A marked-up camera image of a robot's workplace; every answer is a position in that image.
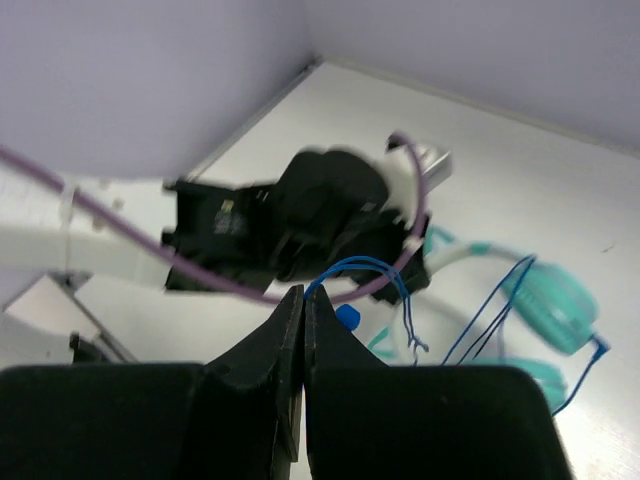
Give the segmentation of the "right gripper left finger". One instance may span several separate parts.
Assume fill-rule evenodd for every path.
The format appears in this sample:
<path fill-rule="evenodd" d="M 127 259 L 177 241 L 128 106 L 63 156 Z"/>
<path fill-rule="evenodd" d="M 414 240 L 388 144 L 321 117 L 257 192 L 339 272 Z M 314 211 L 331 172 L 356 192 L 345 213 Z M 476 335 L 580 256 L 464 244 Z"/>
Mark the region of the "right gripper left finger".
<path fill-rule="evenodd" d="M 285 479 L 299 456 L 303 290 L 206 363 L 1 375 L 5 479 Z"/>

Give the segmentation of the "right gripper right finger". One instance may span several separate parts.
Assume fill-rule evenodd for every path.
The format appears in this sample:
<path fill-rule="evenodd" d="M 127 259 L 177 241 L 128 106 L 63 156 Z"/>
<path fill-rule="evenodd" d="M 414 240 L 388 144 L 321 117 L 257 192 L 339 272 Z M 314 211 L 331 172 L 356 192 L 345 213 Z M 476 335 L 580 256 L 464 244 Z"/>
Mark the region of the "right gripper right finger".
<path fill-rule="evenodd" d="M 540 388 L 513 367 L 389 366 L 305 301 L 306 441 L 315 479 L 567 479 Z"/>

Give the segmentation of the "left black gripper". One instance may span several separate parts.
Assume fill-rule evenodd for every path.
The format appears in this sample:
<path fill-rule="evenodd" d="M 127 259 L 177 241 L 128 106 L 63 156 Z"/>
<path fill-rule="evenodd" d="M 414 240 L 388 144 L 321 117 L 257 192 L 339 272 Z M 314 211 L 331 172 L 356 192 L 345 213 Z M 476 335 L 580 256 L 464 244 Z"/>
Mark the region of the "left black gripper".
<path fill-rule="evenodd" d="M 272 272 L 280 282 L 312 280 L 351 256 L 396 268 L 409 292 L 430 276 L 420 252 L 404 256 L 415 225 L 415 181 L 399 146 L 381 162 L 346 149 L 299 151 L 272 186 Z"/>

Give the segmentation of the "teal cat-ear headphones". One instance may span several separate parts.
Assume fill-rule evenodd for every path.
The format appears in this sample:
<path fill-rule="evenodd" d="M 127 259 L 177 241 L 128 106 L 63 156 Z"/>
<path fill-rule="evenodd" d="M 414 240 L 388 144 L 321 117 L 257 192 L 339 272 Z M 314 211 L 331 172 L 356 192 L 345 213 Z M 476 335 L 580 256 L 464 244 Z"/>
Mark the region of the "teal cat-ear headphones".
<path fill-rule="evenodd" d="M 460 242 L 450 232 L 431 227 L 424 247 L 425 266 L 436 273 L 457 261 L 491 256 L 513 264 L 508 273 L 481 304 L 467 326 L 449 349 L 434 353 L 435 363 L 483 366 L 511 366 L 529 374 L 543 391 L 553 414 L 564 410 L 574 399 L 594 364 L 609 351 L 598 336 L 593 323 L 598 318 L 595 298 L 563 267 L 541 262 L 533 254 L 525 254 L 491 242 Z M 472 327 L 497 293 L 505 304 L 485 330 L 468 344 L 464 353 L 454 358 Z M 595 351 L 574 387 L 569 387 L 560 369 L 552 364 L 509 356 L 505 350 L 504 323 L 516 312 L 524 323 L 557 352 L 571 356 L 588 344 Z"/>

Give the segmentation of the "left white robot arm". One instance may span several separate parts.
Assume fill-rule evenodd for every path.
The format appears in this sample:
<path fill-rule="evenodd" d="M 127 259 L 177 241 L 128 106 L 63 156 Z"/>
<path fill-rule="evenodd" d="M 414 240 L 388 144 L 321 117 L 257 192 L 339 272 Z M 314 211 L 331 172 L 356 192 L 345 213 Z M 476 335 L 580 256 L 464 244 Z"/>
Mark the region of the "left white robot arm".
<path fill-rule="evenodd" d="M 276 303 L 274 282 L 346 276 L 396 304 L 429 285 L 423 264 L 436 149 L 390 140 L 381 159 L 305 148 L 267 183 L 85 180 L 1 153 L 1 261 L 106 275 L 174 292 Z"/>

